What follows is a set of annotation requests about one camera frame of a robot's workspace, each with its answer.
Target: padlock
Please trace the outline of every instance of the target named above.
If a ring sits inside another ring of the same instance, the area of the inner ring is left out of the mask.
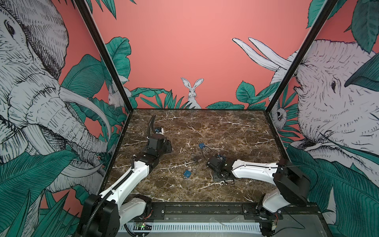
[[[201,160],[201,156],[199,155],[191,154],[191,157],[195,162],[200,162]]]
[[[201,141],[200,141],[200,143],[199,143],[199,141],[200,141],[200,140],[197,140],[197,143],[199,144],[200,149],[203,149],[204,146],[205,146],[205,144],[204,144],[203,142],[201,142]]]

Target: wall mural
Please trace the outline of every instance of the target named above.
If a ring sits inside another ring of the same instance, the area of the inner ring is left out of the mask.
[[[119,93],[91,55],[58,83],[69,35],[50,0],[1,1],[0,18],[0,236],[71,236],[79,213],[64,207],[70,193],[60,193],[75,190],[83,204],[99,191],[128,111],[95,96],[104,83],[111,100]],[[86,119],[98,121],[99,137]]]
[[[329,18],[345,2],[338,1]],[[308,26],[323,3],[310,4]],[[378,10],[379,2],[357,1],[346,30],[356,42],[316,40],[271,112],[291,161],[311,178],[309,201],[318,204],[336,237],[379,236],[379,57],[372,51]],[[278,58],[250,41],[270,61]],[[276,70],[238,42],[253,61]]]

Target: brown marble surface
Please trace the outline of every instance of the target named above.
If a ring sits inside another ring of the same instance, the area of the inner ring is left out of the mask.
[[[280,159],[263,112],[209,110],[135,110],[106,187],[129,169],[133,154],[145,146],[147,124],[153,114],[157,115],[155,126],[164,128],[174,151],[161,158],[128,199],[140,193],[153,201],[257,202],[263,193],[275,189],[269,183],[251,179],[236,179],[234,185],[215,182],[204,158],[200,163],[193,161],[191,154],[202,156],[198,140],[231,158],[259,163]],[[206,148],[204,151],[208,159],[212,152]],[[196,173],[185,179],[183,173],[194,169]]]

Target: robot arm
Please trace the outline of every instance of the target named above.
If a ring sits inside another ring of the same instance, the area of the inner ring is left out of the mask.
[[[81,218],[74,236],[114,237],[120,224],[134,217],[144,219],[151,213],[151,199],[138,195],[128,203],[123,201],[137,184],[158,165],[160,157],[172,152],[171,142],[163,135],[163,128],[153,129],[155,116],[148,126],[148,142],[132,158],[132,165],[111,187],[99,195],[91,194],[83,205]]]
[[[289,160],[281,159],[278,163],[253,163],[226,159],[217,154],[208,160],[207,166],[220,179],[248,178],[276,185],[277,188],[264,195],[257,206],[257,213],[262,217],[289,204],[301,207],[307,205],[309,178]]]

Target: rabbit ear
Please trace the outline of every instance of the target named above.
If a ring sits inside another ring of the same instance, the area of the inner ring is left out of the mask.
[[[183,81],[185,87],[187,87],[188,89],[191,88],[191,84],[186,78],[181,77],[181,80]]]
[[[233,41],[236,44],[238,44],[245,51],[245,53],[258,65],[264,68],[267,68],[268,70],[271,70],[271,71],[276,71],[279,69],[279,65],[276,65],[275,63],[268,60],[267,58],[264,58],[261,55],[259,55],[254,49],[250,48],[250,46],[248,46],[242,40],[233,38]]]
[[[203,78],[198,79],[198,80],[195,82],[193,88],[196,88],[196,87],[200,86],[200,84],[203,83],[203,81],[204,81]]]

